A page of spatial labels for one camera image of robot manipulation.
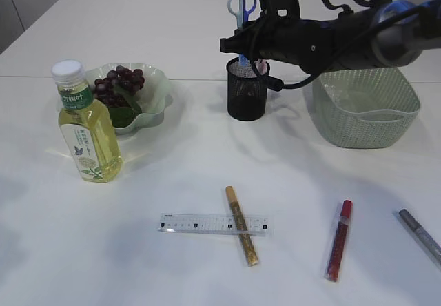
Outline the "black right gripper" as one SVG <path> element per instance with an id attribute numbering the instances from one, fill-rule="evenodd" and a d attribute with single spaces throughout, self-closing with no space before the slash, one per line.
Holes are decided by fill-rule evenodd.
<path id="1" fill-rule="evenodd" d="M 290 18 L 259 18 L 248 21 L 228 38 L 220 39 L 222 53 L 242 54 L 246 58 L 298 61 L 300 22 Z"/>

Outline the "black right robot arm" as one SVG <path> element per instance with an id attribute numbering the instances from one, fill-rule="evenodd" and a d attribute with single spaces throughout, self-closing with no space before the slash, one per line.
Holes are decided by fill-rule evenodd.
<path id="1" fill-rule="evenodd" d="M 297 65 L 313 75 L 403 67 L 440 48 L 440 0 L 399 0 L 334 20 L 260 17 L 220 40 L 222 53 Z"/>

